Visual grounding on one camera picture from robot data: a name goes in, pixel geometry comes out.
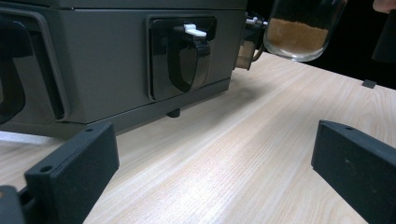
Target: black background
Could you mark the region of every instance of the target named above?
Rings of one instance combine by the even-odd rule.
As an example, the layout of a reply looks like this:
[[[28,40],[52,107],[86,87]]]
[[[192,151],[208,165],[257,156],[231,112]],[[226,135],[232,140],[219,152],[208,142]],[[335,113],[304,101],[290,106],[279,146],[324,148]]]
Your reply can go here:
[[[257,12],[268,20],[273,2],[249,0],[247,12]],[[396,63],[380,63],[372,59],[388,16],[374,11],[373,2],[349,0],[329,46],[319,58],[307,64],[360,80],[369,79],[396,90]]]

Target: glass jar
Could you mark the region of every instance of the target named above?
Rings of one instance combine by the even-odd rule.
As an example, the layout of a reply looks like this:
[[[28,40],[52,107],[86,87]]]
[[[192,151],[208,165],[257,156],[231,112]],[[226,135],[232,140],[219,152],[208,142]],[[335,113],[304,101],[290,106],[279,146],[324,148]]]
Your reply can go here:
[[[312,61],[329,44],[347,0],[275,0],[264,45],[272,54]]]

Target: screw hole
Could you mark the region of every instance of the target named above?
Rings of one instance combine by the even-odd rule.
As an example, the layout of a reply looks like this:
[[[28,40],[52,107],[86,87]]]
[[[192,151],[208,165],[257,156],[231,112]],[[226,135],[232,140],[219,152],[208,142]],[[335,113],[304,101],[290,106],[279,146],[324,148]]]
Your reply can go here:
[[[41,173],[46,173],[52,169],[52,166],[44,166],[43,168],[40,169]]]

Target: light wood surface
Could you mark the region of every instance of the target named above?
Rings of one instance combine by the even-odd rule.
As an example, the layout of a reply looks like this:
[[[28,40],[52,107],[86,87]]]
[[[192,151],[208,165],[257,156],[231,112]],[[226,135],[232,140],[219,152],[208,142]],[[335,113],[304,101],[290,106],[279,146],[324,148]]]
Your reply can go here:
[[[119,135],[120,169],[85,223],[365,223],[312,170],[320,119],[396,147],[396,91],[263,54],[180,118]],[[0,133],[0,184],[21,189],[62,143]]]

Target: handle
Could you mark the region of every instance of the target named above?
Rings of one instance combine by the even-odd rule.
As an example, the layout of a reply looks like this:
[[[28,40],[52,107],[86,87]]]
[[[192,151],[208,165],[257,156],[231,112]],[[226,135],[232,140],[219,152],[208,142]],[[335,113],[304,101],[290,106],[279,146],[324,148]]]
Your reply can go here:
[[[25,94],[13,58],[32,55],[29,33],[18,22],[0,20],[0,81],[3,101],[0,104],[0,124],[21,112]]]
[[[177,27],[168,38],[167,62],[169,78],[172,84],[180,91],[193,91],[206,83],[210,63],[210,47],[203,33],[197,30],[191,31],[191,29],[187,28],[185,33],[181,33]],[[190,81],[185,80],[181,71],[179,53],[185,48],[194,49],[196,56],[195,65],[191,68],[193,77]]]

